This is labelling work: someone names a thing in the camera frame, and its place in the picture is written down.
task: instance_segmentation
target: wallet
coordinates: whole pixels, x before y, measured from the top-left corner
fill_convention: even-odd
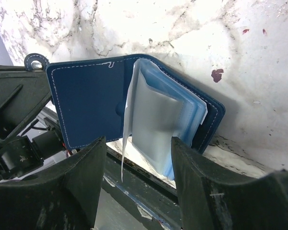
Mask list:
[[[192,141],[192,148],[204,152],[225,114],[224,106],[189,83],[182,74],[146,54],[46,63],[53,103],[68,149],[81,149],[100,136],[105,136],[107,142],[122,138],[128,87],[134,63],[139,58],[152,61],[206,102],[208,113]]]

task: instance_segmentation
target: blue leather wallet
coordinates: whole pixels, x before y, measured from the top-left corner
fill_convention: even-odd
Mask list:
[[[53,102],[68,149],[82,148],[100,136],[108,142],[122,138],[128,87],[133,64],[139,58],[151,60],[207,103],[208,114],[192,142],[194,149],[204,152],[225,114],[224,106],[172,68],[145,54],[47,64]]]

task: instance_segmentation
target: red spot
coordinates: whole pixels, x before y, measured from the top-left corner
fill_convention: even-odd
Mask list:
[[[250,29],[245,29],[242,31],[242,34],[245,34],[246,32],[249,32],[249,31],[250,31]]]
[[[213,81],[218,83],[222,79],[222,73],[224,73],[223,69],[214,69],[211,72],[211,77],[213,78]]]

